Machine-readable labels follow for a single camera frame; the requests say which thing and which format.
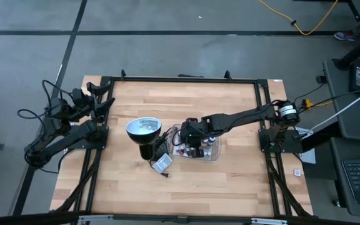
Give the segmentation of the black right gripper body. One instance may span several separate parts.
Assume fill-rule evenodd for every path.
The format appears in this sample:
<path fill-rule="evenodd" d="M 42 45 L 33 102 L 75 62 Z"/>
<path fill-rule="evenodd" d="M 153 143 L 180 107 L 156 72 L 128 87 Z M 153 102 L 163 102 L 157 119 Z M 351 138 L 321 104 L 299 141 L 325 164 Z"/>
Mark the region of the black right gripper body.
<path fill-rule="evenodd" d="M 180 129 L 180 140 L 191 148 L 199 148 L 201 141 L 213 135 L 209 125 L 209 119 L 203 117 L 200 121 L 197 118 L 187 118 Z"/>

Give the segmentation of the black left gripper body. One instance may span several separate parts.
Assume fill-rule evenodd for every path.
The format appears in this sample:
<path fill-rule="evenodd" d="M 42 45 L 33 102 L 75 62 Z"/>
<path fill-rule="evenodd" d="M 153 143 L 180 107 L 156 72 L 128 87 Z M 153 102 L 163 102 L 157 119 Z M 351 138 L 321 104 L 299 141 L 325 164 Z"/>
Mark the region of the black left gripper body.
<path fill-rule="evenodd" d="M 94 97 L 84 94 L 82 89 L 72 90 L 72 121 L 79 121 L 81 118 L 90 116 L 94 106 Z"/>

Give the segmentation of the clear plastic container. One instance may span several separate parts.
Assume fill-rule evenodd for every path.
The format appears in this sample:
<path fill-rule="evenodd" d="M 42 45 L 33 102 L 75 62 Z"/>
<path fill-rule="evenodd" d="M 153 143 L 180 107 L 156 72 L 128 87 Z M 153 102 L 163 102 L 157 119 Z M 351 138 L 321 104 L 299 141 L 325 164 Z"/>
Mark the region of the clear plastic container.
<path fill-rule="evenodd" d="M 197 160 L 202 160 L 202 161 L 216 161 L 221 153 L 221 138 L 220 137 L 215 137 L 216 141 L 214 143 L 213 146 L 207 146 L 207 147 L 202 147 L 200 145 L 199 148 L 193 148 L 193 147 L 188 147 L 187 145 L 185 145 L 184 143 L 181 142 L 180 140 L 180 129 L 181 129 L 181 125 L 180 124 L 175 124 L 171 127 L 168 137 L 167 137 L 167 145 L 168 145 L 168 152 L 169 154 L 173 155 L 173 156 L 179 156 L 179 157 L 183 157 L 183 158 L 188 158 L 188 159 L 197 159 Z M 187 151 L 187 153 L 190 150 L 198 150 L 198 149 L 203 149 L 204 150 L 204 157 L 195 157 L 192 158 L 189 155 L 186 156 L 182 156 L 180 155 L 179 152 L 176 152 L 176 147 L 179 147 L 180 150 L 183 151 Z"/>

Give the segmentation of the black gooseneck desk lamp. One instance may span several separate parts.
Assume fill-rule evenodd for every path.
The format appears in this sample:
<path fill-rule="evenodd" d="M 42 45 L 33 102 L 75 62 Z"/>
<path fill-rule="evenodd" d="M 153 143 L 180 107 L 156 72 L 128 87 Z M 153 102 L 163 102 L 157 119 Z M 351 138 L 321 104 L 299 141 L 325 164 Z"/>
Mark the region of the black gooseneck desk lamp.
<path fill-rule="evenodd" d="M 161 129 L 162 122 L 155 117 L 140 117 L 127 124 L 127 135 L 139 146 L 144 160 L 157 161 L 163 155 L 158 149 L 166 141 L 168 133 L 160 135 Z"/>

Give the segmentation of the black keyboard desk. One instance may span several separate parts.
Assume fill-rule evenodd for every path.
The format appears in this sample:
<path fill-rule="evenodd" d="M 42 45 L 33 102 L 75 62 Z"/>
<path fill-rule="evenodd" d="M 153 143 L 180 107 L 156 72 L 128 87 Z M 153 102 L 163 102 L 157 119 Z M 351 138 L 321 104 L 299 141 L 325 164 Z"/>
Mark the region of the black keyboard desk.
<path fill-rule="evenodd" d="M 360 141 L 332 137 L 329 143 L 336 171 L 336 189 L 339 202 L 350 214 L 360 216 L 360 204 L 354 200 L 342 165 L 342 161 L 360 159 Z"/>

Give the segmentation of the black side desk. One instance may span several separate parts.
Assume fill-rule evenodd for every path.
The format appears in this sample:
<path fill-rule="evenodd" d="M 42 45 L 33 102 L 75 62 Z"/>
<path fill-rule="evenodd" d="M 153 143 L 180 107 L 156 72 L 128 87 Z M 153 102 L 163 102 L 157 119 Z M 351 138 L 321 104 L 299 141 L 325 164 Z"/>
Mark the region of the black side desk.
<path fill-rule="evenodd" d="M 360 139 L 360 94 L 349 92 L 349 71 L 338 69 L 332 60 L 324 61 L 323 68 L 331 96 L 335 98 L 333 105 L 336 112 L 357 101 L 337 115 L 337 122 L 344 138 Z"/>

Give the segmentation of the person's shoe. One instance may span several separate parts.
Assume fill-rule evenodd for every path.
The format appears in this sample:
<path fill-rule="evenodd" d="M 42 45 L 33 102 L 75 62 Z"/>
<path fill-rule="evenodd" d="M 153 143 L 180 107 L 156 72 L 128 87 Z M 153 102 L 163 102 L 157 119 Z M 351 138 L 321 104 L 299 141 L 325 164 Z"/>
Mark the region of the person's shoe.
<path fill-rule="evenodd" d="M 354 35 L 352 31 L 344 31 L 344 32 L 336 32 L 334 33 L 334 38 L 339 41 L 356 41 L 357 37 Z"/>

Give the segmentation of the black desk leg beam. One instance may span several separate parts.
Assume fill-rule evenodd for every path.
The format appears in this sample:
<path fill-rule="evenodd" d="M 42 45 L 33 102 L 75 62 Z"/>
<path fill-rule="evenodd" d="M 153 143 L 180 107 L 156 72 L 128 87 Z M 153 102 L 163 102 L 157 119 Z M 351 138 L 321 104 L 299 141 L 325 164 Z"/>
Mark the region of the black desk leg beam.
<path fill-rule="evenodd" d="M 339 70 L 346 70 L 351 63 L 360 57 L 360 43 L 352 50 L 350 50 L 341 59 L 333 59 L 334 65 Z"/>

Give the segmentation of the black aluminium table frame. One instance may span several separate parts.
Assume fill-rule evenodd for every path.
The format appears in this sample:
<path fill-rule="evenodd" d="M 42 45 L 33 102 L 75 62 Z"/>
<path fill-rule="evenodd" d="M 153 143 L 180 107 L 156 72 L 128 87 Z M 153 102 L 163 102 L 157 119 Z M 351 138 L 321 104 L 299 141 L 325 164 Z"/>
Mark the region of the black aluminium table frame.
<path fill-rule="evenodd" d="M 95 181 L 82 195 L 80 209 L 101 214 L 160 216 L 272 217 L 285 212 L 279 189 L 271 190 L 256 122 L 222 139 L 214 162 L 175 157 L 160 175 L 140 157 L 126 133 L 128 122 L 152 116 L 163 129 L 187 118 L 238 113 L 286 97 L 283 82 L 255 79 L 125 77 L 114 81 L 113 103 Z"/>

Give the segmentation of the black front rail with brackets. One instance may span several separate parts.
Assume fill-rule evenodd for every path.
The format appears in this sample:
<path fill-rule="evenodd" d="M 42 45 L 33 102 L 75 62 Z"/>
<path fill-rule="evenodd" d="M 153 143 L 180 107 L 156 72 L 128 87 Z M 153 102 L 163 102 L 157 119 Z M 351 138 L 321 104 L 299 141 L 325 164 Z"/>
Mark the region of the black front rail with brackets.
<path fill-rule="evenodd" d="M 360 225 L 358 222 L 334 221 L 318 217 L 226 217 L 226 216 L 160 216 L 138 214 L 89 214 L 86 211 L 49 212 L 0 217 L 0 225 L 63 225 L 74 222 L 97 220 L 160 221 L 178 224 L 188 223 L 243 223 L 245 225 Z"/>

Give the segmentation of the black desk frame leg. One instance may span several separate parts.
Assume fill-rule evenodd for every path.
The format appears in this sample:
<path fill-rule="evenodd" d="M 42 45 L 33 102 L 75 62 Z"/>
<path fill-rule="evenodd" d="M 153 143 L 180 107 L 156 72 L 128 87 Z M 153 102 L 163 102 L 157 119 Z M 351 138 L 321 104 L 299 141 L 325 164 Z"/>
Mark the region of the black desk frame leg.
<path fill-rule="evenodd" d="M 345 2 L 347 3 L 347 5 L 349 6 L 355 20 L 357 22 L 360 21 L 360 14 L 358 12 L 358 9 L 356 8 L 356 6 L 354 5 L 353 1 L 352 0 L 345 0 Z"/>

